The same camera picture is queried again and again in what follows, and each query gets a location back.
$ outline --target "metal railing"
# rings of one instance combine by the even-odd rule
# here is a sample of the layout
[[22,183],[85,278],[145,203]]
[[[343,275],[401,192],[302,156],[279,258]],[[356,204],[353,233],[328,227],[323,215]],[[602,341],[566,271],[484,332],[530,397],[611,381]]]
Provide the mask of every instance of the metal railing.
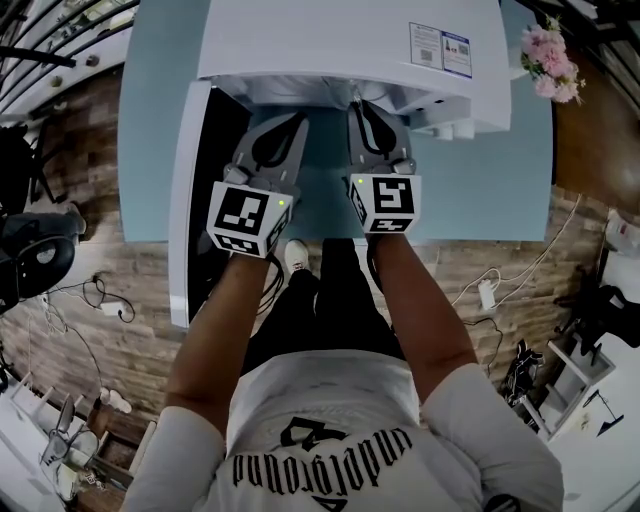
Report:
[[[3,34],[12,24],[12,22],[18,20],[21,17],[21,12],[24,10],[26,4],[29,0],[15,0],[14,3],[7,10],[5,16],[0,19],[0,35]],[[21,27],[21,30],[17,37],[15,37],[9,46],[0,46],[0,58],[2,57],[12,57],[16,58],[16,62],[14,62],[9,68],[2,73],[0,76],[0,90],[4,85],[5,81],[18,69],[18,67],[24,63],[24,61],[32,61],[33,64],[28,66],[24,72],[22,72],[19,76],[12,78],[11,85],[2,90],[0,94],[0,102],[4,101],[12,91],[14,91],[18,85],[23,84],[21,88],[19,88],[17,93],[12,97],[10,101],[2,106],[0,109],[0,113],[4,112],[10,105],[12,105],[18,98],[20,98],[25,92],[27,92],[31,87],[33,87],[37,82],[42,80],[45,76],[47,76],[51,71],[56,69],[59,66],[65,67],[75,67],[76,61],[74,59],[75,56],[85,51],[86,49],[92,47],[95,44],[98,44],[109,37],[116,35],[124,30],[127,30],[133,26],[133,20],[127,23],[124,23],[115,29],[110,29],[106,32],[102,32],[96,38],[91,41],[85,43],[84,45],[76,48],[71,51],[67,55],[59,55],[57,52],[64,49],[71,42],[76,40],[78,37],[86,34],[90,30],[96,28],[100,24],[105,21],[110,20],[114,16],[127,11],[133,7],[136,7],[140,4],[140,0],[131,0],[129,2],[123,3],[114,7],[109,12],[99,16],[93,21],[90,21],[86,25],[80,27],[75,32],[72,32],[67,37],[65,37],[58,44],[50,48],[48,51],[38,51],[38,48],[42,43],[47,41],[53,34],[59,31],[61,28],[69,25],[73,20],[81,16],[85,11],[95,6],[102,0],[88,0],[83,5],[77,7],[73,11],[71,11],[67,16],[58,21],[54,26],[45,31],[37,40],[35,40],[32,44],[29,45],[28,48],[15,48],[17,43],[19,43],[34,27],[38,25],[48,14],[50,14],[57,6],[59,6],[63,0],[52,0],[46,7],[42,9],[36,16],[32,19],[28,19],[24,25]],[[44,68],[41,73],[39,73],[36,77],[32,78],[29,81],[25,81],[37,68],[43,64],[50,64],[48,67]]]

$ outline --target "white t-shirt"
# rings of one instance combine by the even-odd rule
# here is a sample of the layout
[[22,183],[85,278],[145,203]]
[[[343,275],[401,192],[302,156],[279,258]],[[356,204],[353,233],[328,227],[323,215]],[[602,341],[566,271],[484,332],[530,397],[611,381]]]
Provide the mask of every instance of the white t-shirt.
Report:
[[166,408],[122,510],[562,510],[559,463],[478,365],[449,375],[422,414],[429,430],[400,360],[278,356],[240,379],[226,455],[207,420]]

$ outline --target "white cable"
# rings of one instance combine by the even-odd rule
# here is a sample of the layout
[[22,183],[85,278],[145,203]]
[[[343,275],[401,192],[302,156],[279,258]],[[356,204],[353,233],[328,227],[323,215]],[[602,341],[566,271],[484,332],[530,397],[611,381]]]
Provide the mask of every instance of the white cable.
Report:
[[565,223],[563,224],[562,228],[560,229],[560,231],[558,231],[558,234],[553,238],[553,240],[551,241],[551,243],[549,244],[549,247],[547,247],[547,249],[537,258],[538,262],[535,264],[535,266],[533,267],[533,269],[531,270],[531,272],[529,273],[529,275],[526,277],[526,279],[524,281],[522,281],[522,283],[520,284],[520,286],[518,286],[515,290],[513,290],[512,292],[508,293],[507,295],[505,295],[500,302],[498,302],[495,306],[493,306],[491,309],[496,309],[498,306],[500,306],[505,300],[507,300],[509,297],[515,295],[516,293],[518,293],[522,287],[527,284],[527,282],[529,281],[529,279],[531,278],[531,276],[535,273],[535,271],[538,269],[538,267],[542,264],[542,262],[544,261],[544,259],[546,258],[547,254],[549,254],[549,252],[551,251],[551,249],[553,248],[553,246],[555,245],[555,243],[558,241],[558,239],[560,238],[560,236],[562,235],[562,233],[564,232],[565,228],[569,225],[569,222],[571,222],[571,219],[573,219],[573,216],[576,213],[576,209],[578,208],[578,203],[580,203],[580,198],[582,197],[582,194],[580,194],[578,196],[578,199],[576,200],[576,204],[573,206],[573,209],[571,210],[571,213],[569,214],[569,217],[567,218],[567,220],[565,221]]
[[[51,308],[54,309],[55,311],[55,316],[58,317],[58,320],[60,320],[60,323],[62,324],[62,329],[59,329],[58,327],[56,327],[55,325],[53,325],[53,323],[51,322]],[[60,315],[60,312],[58,311],[58,308],[56,308],[53,304],[51,304],[51,302],[49,302],[49,307],[47,308],[47,310],[44,313],[44,317],[47,321],[47,325],[49,326],[49,334],[53,334],[54,332],[58,332],[59,334],[66,334],[67,332],[69,332],[69,329],[67,327],[67,323],[62,319],[62,316]]]
[[524,269],[520,274],[518,274],[515,277],[510,277],[508,279],[503,279],[501,274],[500,274],[500,271],[496,267],[491,267],[484,274],[482,274],[480,277],[478,277],[477,279],[471,281],[467,286],[465,286],[464,290],[462,290],[462,292],[460,292],[460,295],[458,295],[458,297],[451,303],[451,305],[454,306],[462,298],[462,296],[467,292],[467,290],[469,288],[471,288],[474,284],[476,284],[478,281],[480,281],[482,278],[484,278],[489,272],[496,272],[498,274],[497,283],[494,286],[491,287],[491,289],[495,292],[495,291],[498,290],[498,288],[500,287],[500,285],[502,283],[508,283],[508,282],[516,281],[516,280],[520,279],[523,275],[525,275],[529,271],[529,269],[531,269],[533,267],[533,270],[531,270],[531,273],[522,282],[522,284],[517,289],[515,289],[513,292],[509,293],[506,297],[504,297],[498,304],[493,306],[491,309],[493,310],[493,309],[497,308],[507,298],[511,297],[513,294],[518,292],[527,283],[527,281],[529,280],[531,275],[536,271],[536,269],[538,268],[540,263],[542,263],[542,261],[546,258],[547,254],[549,254],[549,251],[551,251],[551,249],[553,248],[553,246],[557,242],[558,238],[560,238],[560,235],[562,235],[562,233],[564,232],[565,228],[567,227],[567,225],[569,224],[569,222],[573,218],[573,216],[574,216],[574,214],[576,212],[576,209],[578,208],[578,203],[580,203],[580,199],[581,198],[582,198],[582,194],[579,194],[578,195],[578,199],[576,200],[576,203],[573,206],[573,209],[571,210],[571,213],[569,214],[569,217],[567,217],[567,220],[565,221],[565,223],[562,226],[562,228],[560,229],[560,231],[558,231],[556,236],[553,237],[553,240],[551,240],[551,243],[549,244],[549,246],[542,252],[542,254],[540,254],[535,260],[533,260],[531,262],[531,264],[526,269]]
[[54,288],[53,291],[54,292],[59,292],[59,293],[64,293],[65,295],[68,295],[69,297],[74,297],[76,299],[80,299],[85,306],[87,306],[87,307],[89,307],[91,309],[100,309],[100,308],[97,308],[97,307],[92,306],[91,304],[89,304],[86,300],[84,300],[84,297],[82,295],[74,295],[73,293],[69,293],[67,291],[61,290],[60,288]]

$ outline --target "power adapter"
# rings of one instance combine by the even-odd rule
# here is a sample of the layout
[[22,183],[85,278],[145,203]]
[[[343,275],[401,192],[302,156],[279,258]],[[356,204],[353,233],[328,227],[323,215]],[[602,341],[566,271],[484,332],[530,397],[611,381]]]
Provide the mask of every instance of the power adapter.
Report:
[[119,316],[124,309],[124,303],[121,300],[115,302],[103,302],[100,304],[100,309],[106,316]]
[[482,309],[490,311],[496,305],[496,298],[493,295],[493,287],[491,281],[483,279],[478,285],[478,292],[480,293],[480,301],[482,302]]

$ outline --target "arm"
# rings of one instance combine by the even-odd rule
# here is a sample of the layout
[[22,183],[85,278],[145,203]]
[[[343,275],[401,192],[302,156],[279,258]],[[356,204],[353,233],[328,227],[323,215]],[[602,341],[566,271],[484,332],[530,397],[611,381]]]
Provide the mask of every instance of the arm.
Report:
[[475,463],[487,499],[506,494],[523,511],[561,510],[558,461],[469,364],[477,361],[464,324],[407,239],[383,236],[375,262],[429,428]]
[[198,312],[173,363],[167,406],[189,409],[226,432],[269,262],[234,255]]
[[268,261],[234,255],[191,322],[171,368],[167,407],[123,512],[187,512],[206,499],[224,459],[229,404],[268,269]]
[[455,369],[476,363],[469,334],[403,235],[383,236],[375,263],[420,400]]

